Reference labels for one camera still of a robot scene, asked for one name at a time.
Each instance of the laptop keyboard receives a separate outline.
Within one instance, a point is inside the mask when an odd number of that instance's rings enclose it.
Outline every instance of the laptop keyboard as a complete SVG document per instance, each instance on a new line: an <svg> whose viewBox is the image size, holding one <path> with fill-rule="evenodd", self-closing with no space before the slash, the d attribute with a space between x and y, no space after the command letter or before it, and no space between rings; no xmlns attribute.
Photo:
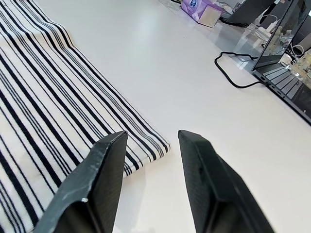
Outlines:
<svg viewBox="0 0 311 233"><path fill-rule="evenodd" d="M263 73L263 75L266 76L266 75L272 74L272 73L274 73L274 72L277 72L277 71L280 70L280 69L284 69L284 67L279 67L279 68L277 68L277 69L270 70L270 71L268 71L268 72Z"/></svg>
<svg viewBox="0 0 311 233"><path fill-rule="evenodd" d="M283 94L292 99L302 85L302 82L285 67L263 73Z"/></svg>
<svg viewBox="0 0 311 233"><path fill-rule="evenodd" d="M269 80L272 80L272 79L276 78L277 76L280 76L281 74L283 74L287 71L288 71L288 69L286 69L286 68L277 69L277 72L273 72L272 74L266 75L266 78Z"/></svg>

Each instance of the black cable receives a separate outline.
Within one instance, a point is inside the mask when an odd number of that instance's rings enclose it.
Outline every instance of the black cable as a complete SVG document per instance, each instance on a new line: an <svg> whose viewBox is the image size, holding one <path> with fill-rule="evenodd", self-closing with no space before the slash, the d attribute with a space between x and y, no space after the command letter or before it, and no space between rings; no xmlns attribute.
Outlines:
<svg viewBox="0 0 311 233"><path fill-rule="evenodd" d="M226 22L225 19L223 19L222 17L219 18L219 20L224 23L224 24L228 24L228 25L231 25L231 26L236 26L236 27L240 27L240 28L247 28L249 25L246 24L246 23L229 23L229 22Z"/></svg>
<svg viewBox="0 0 311 233"><path fill-rule="evenodd" d="M250 57L251 60L255 60L255 59L258 59L258 57L253 57L249 54L238 54L238 53L235 53L235 52L221 52L220 55L214 60L214 63L215 65L217 66L217 68L224 74L224 76L228 79L228 81L236 88L239 88L239 89L244 89L244 88L248 88L250 86L253 86L253 85L256 85L256 84L262 84L264 86L267 86L268 84L267 83L263 83L261 81L258 81L258 82L254 82L254 83L251 83L249 85L246 85L246 86L240 86L240 85L237 85L235 84L231 79L230 77L227 75L227 73L220 67L220 65L218 64L218 59L220 59L223 54L232 54L232 55L235 55L235 56L247 56L247 57Z"/></svg>

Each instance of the tissue box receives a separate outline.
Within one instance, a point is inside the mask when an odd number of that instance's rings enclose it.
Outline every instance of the tissue box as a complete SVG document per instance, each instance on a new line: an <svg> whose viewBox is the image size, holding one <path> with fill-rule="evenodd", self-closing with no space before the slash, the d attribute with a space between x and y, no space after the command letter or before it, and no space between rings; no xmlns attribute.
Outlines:
<svg viewBox="0 0 311 233"><path fill-rule="evenodd" d="M181 8L196 22L212 28L223 11L209 0L183 0Z"/></svg>

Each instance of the striped cloth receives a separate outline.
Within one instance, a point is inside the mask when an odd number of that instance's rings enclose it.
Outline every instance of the striped cloth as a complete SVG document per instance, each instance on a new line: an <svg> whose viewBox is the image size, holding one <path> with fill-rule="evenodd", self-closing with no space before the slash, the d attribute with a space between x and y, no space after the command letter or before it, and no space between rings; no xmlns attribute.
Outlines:
<svg viewBox="0 0 311 233"><path fill-rule="evenodd" d="M0 0L0 232L33 229L92 144L126 130L124 176L170 149L31 0Z"/></svg>

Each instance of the black laptop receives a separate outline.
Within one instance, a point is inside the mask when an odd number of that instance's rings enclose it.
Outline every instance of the black laptop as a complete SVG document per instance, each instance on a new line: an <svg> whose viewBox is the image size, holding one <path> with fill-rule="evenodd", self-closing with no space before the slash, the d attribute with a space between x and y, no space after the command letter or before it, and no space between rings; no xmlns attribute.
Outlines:
<svg viewBox="0 0 311 233"><path fill-rule="evenodd" d="M246 0L233 14L224 11L221 20L230 24L250 25L275 0Z"/></svg>
<svg viewBox="0 0 311 233"><path fill-rule="evenodd" d="M295 35L311 10L311 0L293 0L277 28L283 34L292 30ZM293 75L289 67L279 63L288 48L282 40L274 39L275 33L262 51L259 59L253 67L254 74L262 81L267 82L268 87L282 100L299 113L311 124L311 90Z"/></svg>

